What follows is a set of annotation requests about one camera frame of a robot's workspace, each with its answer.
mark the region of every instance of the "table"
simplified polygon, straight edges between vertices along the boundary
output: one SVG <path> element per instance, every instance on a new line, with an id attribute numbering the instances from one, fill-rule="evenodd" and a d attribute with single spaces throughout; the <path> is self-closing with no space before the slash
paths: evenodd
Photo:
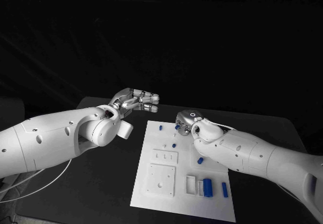
<path id="1" fill-rule="evenodd" d="M 109 99 L 86 97 L 77 109 L 106 104 Z M 134 130 L 125 140 L 118 136 L 105 147 L 76 157 L 56 182 L 17 202 L 15 213 L 63 224 L 227 224 L 187 215 L 129 206 L 132 186 L 148 120 L 173 122 L 175 114 L 191 108 L 158 105 L 158 112 L 134 111 L 124 119 Z M 294 126 L 285 118 L 197 109 L 213 122 L 233 127 L 269 143 L 305 152 Z M 30 181 L 23 194 L 44 186 L 66 163 L 46 169 Z M 317 224 L 311 213 L 278 186 L 260 177 L 229 171 L 236 223 Z"/>

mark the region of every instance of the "small blue object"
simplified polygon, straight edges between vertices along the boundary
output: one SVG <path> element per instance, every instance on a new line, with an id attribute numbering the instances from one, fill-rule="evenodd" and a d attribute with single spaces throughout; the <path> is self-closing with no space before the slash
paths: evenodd
<path id="1" fill-rule="evenodd" d="M 227 197 L 226 183 L 222 183 L 223 197 Z"/>
<path id="2" fill-rule="evenodd" d="M 210 179 L 203 179 L 203 196 L 204 197 L 213 197 Z"/>
<path id="3" fill-rule="evenodd" d="M 197 160 L 197 163 L 201 164 L 201 162 L 203 162 L 203 158 L 200 157 Z"/>

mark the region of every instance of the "dark curtain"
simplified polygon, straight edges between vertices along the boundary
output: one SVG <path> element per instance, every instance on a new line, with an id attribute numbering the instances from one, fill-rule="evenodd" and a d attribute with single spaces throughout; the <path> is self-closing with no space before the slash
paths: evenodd
<path id="1" fill-rule="evenodd" d="M 25 116 L 131 87 L 161 104 L 285 117 L 321 152 L 320 1 L 0 4 L 0 89 Z"/>

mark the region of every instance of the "white board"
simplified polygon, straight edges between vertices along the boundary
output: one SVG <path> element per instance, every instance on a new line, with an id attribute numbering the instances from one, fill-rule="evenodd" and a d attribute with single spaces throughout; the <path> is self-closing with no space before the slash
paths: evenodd
<path id="1" fill-rule="evenodd" d="M 174 129 L 174 123 L 148 121 L 129 206 L 235 222 L 227 168 L 209 160 L 207 157 L 200 156 L 198 153 L 196 154 L 191 143 L 191 135 L 181 136 Z M 168 151 L 170 154 L 175 152 L 177 163 L 154 159 L 155 151 L 152 150 Z M 197 164 L 198 157 L 203 158 L 204 164 Z M 174 167 L 171 195 L 158 194 L 162 186 L 171 187 L 171 183 L 162 184 L 162 181 L 167 181 L 167 179 L 161 179 L 165 178 L 165 175 L 161 175 L 160 178 L 155 177 L 155 180 L 151 179 L 151 164 L 155 167 L 157 165 Z M 194 195 L 186 193 L 186 176 L 194 177 Z M 213 197 L 198 196 L 203 194 L 198 192 L 201 188 L 197 186 L 197 181 L 203 181 L 204 178 L 211 180 Z M 223 197 L 222 182 L 226 183 L 227 198 Z M 149 185 L 155 188 L 154 194 L 147 192 Z"/>

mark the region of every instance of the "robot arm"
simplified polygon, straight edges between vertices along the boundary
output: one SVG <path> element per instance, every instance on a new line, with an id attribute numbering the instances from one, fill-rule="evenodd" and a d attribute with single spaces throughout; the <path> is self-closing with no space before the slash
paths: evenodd
<path id="1" fill-rule="evenodd" d="M 230 170 L 281 185 L 323 223 L 323 156 L 295 152 L 245 132 L 220 128 L 193 110 L 177 114 L 175 125 L 181 135 L 191 133 L 203 156 Z"/>
<path id="2" fill-rule="evenodd" d="M 49 168 L 105 146 L 115 135 L 128 138 L 132 126 L 121 119 L 132 110 L 157 112 L 158 95 L 119 91 L 109 104 L 40 115 L 0 132 L 0 178 Z"/>

